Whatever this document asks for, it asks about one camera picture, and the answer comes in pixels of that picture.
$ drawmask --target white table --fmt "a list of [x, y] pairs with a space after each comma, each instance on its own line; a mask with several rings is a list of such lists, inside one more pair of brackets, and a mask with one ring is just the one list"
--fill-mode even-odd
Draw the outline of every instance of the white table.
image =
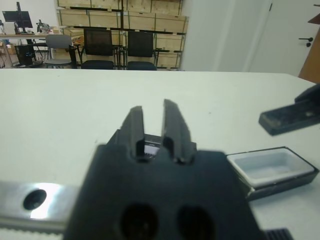
[[[96, 146], [106, 143], [131, 107], [145, 132], [161, 134], [163, 101], [175, 101], [198, 149], [227, 154], [287, 146], [320, 167], [320, 127], [271, 137], [261, 112], [294, 102], [313, 83], [286, 74], [0, 70], [0, 181], [80, 186]], [[320, 235], [320, 177], [251, 203], [262, 229], [289, 228], [295, 240]], [[1, 240], [61, 236], [0, 230]]]

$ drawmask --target white wall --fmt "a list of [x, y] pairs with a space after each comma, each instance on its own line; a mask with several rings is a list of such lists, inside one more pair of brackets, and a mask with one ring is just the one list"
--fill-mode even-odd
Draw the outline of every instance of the white wall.
[[181, 69], [247, 72], [272, 0], [185, 0], [189, 15]]
[[250, 72], [286, 73], [298, 76], [311, 47], [306, 40], [319, 26], [308, 23], [320, 13], [314, 0], [273, 0], [272, 10]]
[[182, 14], [189, 15], [181, 69], [212, 71], [219, 39], [221, 22], [226, 17], [230, 0], [185, 0]]
[[5, 22], [2, 11], [16, 11], [17, 2], [20, 2], [22, 11], [29, 12], [33, 28], [27, 29], [32, 29], [36, 33], [36, 23], [39, 22], [39, 19], [52, 27], [58, 26], [55, 0], [0, 0], [0, 19], [2, 22]]

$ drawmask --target door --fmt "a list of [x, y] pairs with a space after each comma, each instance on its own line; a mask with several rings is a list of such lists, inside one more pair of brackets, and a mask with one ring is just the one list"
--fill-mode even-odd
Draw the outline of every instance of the door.
[[319, 14], [314, 4], [314, 0], [273, 0], [250, 72], [299, 75], [311, 49], [307, 40], [299, 38], [315, 38], [319, 29], [308, 23]]
[[315, 37], [312, 48], [305, 60], [299, 78], [320, 83], [320, 30]]
[[183, 0], [189, 24], [181, 69], [248, 72], [272, 0]]

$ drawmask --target wooden crate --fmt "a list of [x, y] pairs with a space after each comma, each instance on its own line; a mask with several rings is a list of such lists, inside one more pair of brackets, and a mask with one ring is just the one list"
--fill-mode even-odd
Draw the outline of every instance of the wooden crate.
[[180, 15], [182, 0], [123, 0], [125, 11]]
[[178, 68], [180, 66], [180, 53], [160, 53], [158, 67]]
[[[80, 37], [84, 36], [84, 30], [79, 28], [64, 28], [63, 34], [71, 36], [72, 42], [76, 42], [77, 44], [83, 44], [83, 38], [78, 41]], [[122, 45], [122, 32], [118, 30], [112, 30], [112, 44], [113, 45]]]
[[124, 12], [123, 26], [125, 29], [155, 30], [155, 14], [145, 12]]
[[112, 11], [88, 11], [90, 27], [120, 28], [121, 20], [117, 13]]
[[153, 0], [151, 12], [156, 14], [180, 15], [181, 0]]
[[84, 30], [81, 28], [68, 28], [65, 27], [62, 29], [64, 35], [68, 35], [70, 37], [78, 37], [84, 35]]
[[185, 16], [171, 16], [157, 13], [132, 12], [123, 13], [125, 29], [185, 33], [188, 27]]
[[98, 9], [121, 9], [121, 0], [91, 0], [91, 7]]
[[91, 8], [90, 0], [57, 0], [59, 7], [80, 7], [80, 8]]
[[153, 57], [128, 56], [128, 62], [149, 62], [154, 63]]
[[123, 8], [126, 11], [151, 13], [152, 0], [123, 0]]
[[182, 51], [184, 47], [185, 36], [172, 35], [172, 34], [155, 34], [155, 48], [170, 50], [170, 51]]
[[109, 11], [58, 10], [60, 26], [120, 28], [120, 15]]
[[57, 5], [63, 8], [98, 8], [121, 9], [121, 0], [57, 0]]
[[161, 32], [183, 33], [186, 17], [185, 16], [171, 16], [165, 14], [155, 15], [155, 30]]
[[57, 18], [60, 26], [90, 27], [86, 10], [58, 10]]

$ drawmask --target black chair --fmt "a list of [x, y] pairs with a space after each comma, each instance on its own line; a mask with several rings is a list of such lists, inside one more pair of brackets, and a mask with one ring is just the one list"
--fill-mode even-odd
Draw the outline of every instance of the black chair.
[[130, 61], [130, 57], [157, 58], [154, 51], [154, 35], [151, 32], [129, 31], [127, 48], [127, 70], [156, 71], [156, 66], [148, 61]]
[[[84, 48], [81, 51], [81, 59], [84, 50], [87, 55], [113, 56], [114, 60], [115, 55], [111, 31], [97, 28], [85, 28]], [[107, 60], [88, 60], [81, 64], [81, 68], [112, 70], [114, 69], [114, 62]]]

